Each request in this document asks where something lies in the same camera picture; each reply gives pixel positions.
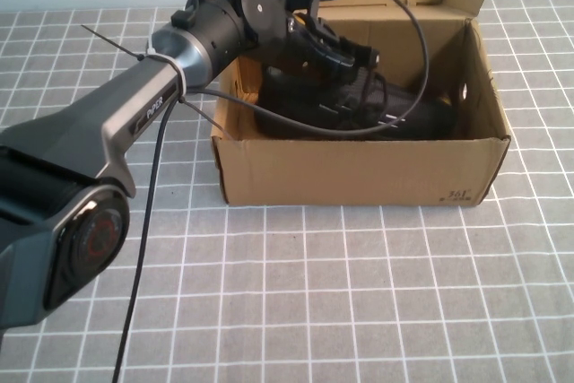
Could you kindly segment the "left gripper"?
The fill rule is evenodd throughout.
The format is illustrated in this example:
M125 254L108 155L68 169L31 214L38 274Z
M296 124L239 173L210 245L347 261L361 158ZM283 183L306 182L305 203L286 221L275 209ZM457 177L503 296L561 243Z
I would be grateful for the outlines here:
M362 72L377 70L379 52L336 35L319 19L292 14L284 33L250 50L249 58L295 76L350 83Z

